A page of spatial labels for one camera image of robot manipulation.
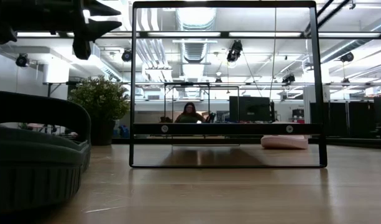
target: table surface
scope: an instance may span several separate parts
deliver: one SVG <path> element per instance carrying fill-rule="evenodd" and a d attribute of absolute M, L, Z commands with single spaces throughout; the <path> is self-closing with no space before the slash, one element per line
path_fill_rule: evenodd
<path fill-rule="evenodd" d="M 92 148 L 90 168 L 72 200 L 10 223 L 381 224 L 381 150 L 329 146 L 327 169 L 131 169 L 128 153 L 122 145 Z M 135 161 L 149 164 L 315 159 L 314 146 L 135 149 Z"/>

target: ceiling light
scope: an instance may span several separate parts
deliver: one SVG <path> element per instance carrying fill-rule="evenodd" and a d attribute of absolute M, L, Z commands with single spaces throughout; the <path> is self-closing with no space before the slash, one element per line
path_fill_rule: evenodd
<path fill-rule="evenodd" d="M 49 32 L 18 32 L 17 37 L 59 37 L 59 35 Z"/>
<path fill-rule="evenodd" d="M 216 44 L 217 40 L 172 40 L 174 44 Z"/>
<path fill-rule="evenodd" d="M 230 32 L 230 37 L 299 37 L 301 32 Z"/>
<path fill-rule="evenodd" d="M 149 32 L 149 37 L 219 37 L 220 32 Z"/>
<path fill-rule="evenodd" d="M 91 12 L 87 9 L 84 9 L 83 10 L 83 14 L 84 14 L 84 19 L 85 19 L 85 24 L 89 24 L 90 23 L 90 17 L 91 17 Z"/>
<path fill-rule="evenodd" d="M 356 4 L 356 9 L 381 9 L 381 6 L 366 6 L 366 5 Z"/>
<path fill-rule="evenodd" d="M 319 32 L 319 37 L 379 37 L 378 32 Z"/>
<path fill-rule="evenodd" d="M 107 34 L 104 34 L 102 37 L 132 37 L 131 32 L 108 32 Z"/>

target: potted plant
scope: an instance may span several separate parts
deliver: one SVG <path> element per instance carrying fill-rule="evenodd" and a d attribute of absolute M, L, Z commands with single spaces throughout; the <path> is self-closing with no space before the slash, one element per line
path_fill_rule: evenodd
<path fill-rule="evenodd" d="M 129 96 L 122 83 L 102 75 L 82 80 L 71 91 L 69 100 L 78 103 L 91 117 L 91 143 L 95 146 L 111 144 L 115 120 L 129 111 Z"/>

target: green plant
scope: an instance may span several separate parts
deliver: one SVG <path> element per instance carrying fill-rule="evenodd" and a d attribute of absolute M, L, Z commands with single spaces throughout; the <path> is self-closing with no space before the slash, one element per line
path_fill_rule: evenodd
<path fill-rule="evenodd" d="M 69 100 L 78 103 L 90 114 L 91 119 L 111 121 L 122 118 L 130 107 L 129 96 L 122 83 L 112 82 L 102 75 L 88 77 L 71 91 Z"/>

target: hanging wire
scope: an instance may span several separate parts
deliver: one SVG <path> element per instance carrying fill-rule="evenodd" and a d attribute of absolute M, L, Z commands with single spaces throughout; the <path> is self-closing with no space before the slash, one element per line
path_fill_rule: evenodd
<path fill-rule="evenodd" d="M 251 72 L 250 65 L 248 64 L 247 57 L 246 57 L 246 53 L 244 53 L 244 51 L 243 51 L 242 54 L 244 55 L 244 59 L 246 60 L 246 64 L 247 64 L 247 67 L 248 67 L 248 71 L 250 71 L 250 75 L 251 75 L 252 79 L 254 80 L 254 83 L 255 83 L 255 86 L 257 87 L 257 90 L 258 90 L 258 92 L 259 92 L 259 95 L 260 95 L 260 97 L 262 97 L 262 94 L 260 93 L 258 84 L 257 84 L 257 82 L 255 81 L 254 75 L 253 75 L 252 72 Z"/>
<path fill-rule="evenodd" d="M 273 86 L 273 79 L 274 79 L 274 71 L 275 71 L 275 54 L 276 54 L 276 31 L 277 31 L 277 8 L 275 8 L 275 39 L 273 43 L 273 68 L 272 68 L 272 81 L 270 82 L 270 90 L 269 90 L 269 99 L 272 97 L 272 86 Z"/>

